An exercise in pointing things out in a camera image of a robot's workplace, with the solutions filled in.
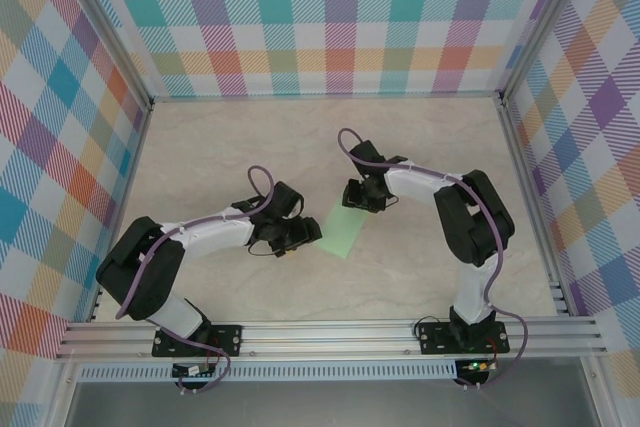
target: black mounting plate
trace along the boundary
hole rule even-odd
[[[493,354],[490,342],[482,341],[473,348],[462,350],[449,330],[449,322],[420,322],[416,327],[420,339],[420,352],[423,355],[433,354]],[[493,322],[487,338],[496,344],[498,354],[509,352],[509,339],[503,322]]]
[[[207,345],[224,350],[229,357],[240,355],[242,344],[241,325],[212,325]],[[153,339],[152,357],[206,357],[207,350],[192,347],[157,330]]]

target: green cloth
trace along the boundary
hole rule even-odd
[[[322,239],[313,243],[316,247],[346,259],[360,234],[368,212],[348,209],[338,199],[322,226]]]

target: red wire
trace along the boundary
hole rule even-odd
[[[493,347],[493,363],[496,364],[496,367],[498,367],[498,347],[496,346],[495,341],[491,337],[487,337],[487,341]]]
[[[216,344],[216,347],[218,347],[220,345],[220,342],[218,342],[218,339],[216,339],[215,337],[213,338],[213,341]],[[207,351],[207,364],[209,364],[209,354],[211,352]],[[220,354],[218,354],[218,358],[216,359],[216,363],[213,364],[213,368],[215,369],[218,366],[218,362],[220,362]]]

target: black wire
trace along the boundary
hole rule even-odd
[[[257,242],[254,242],[247,249],[247,252],[249,252],[249,254],[253,255],[254,257],[271,257],[272,255],[276,255],[275,252],[271,252],[270,254],[254,254],[253,252],[251,252],[251,247],[253,247],[256,244],[257,244]]]
[[[388,209],[388,208],[389,208],[389,207],[391,207],[392,205],[396,205],[398,202],[400,202],[400,199],[399,199],[397,196],[395,196],[395,195],[394,195],[393,197],[391,197],[391,198],[392,198],[392,199],[396,199],[396,201],[395,201],[395,202],[391,202],[390,204],[387,204],[387,205],[385,206],[385,209]]]
[[[418,335],[418,325],[420,325],[420,322],[422,322],[424,319],[433,319],[436,322],[440,323],[440,319],[437,317],[434,317],[433,315],[425,315],[424,317],[422,317],[420,320],[417,320],[415,324],[413,324],[413,336],[417,339],[420,340],[420,336]]]

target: aluminum rail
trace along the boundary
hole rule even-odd
[[[505,322],[514,357],[522,345],[519,322]],[[591,317],[531,317],[525,357],[581,357],[606,353]],[[412,320],[242,323],[242,361],[465,359],[470,354],[421,355]],[[158,362],[151,356],[156,328],[136,322],[69,324],[58,352],[66,362]]]

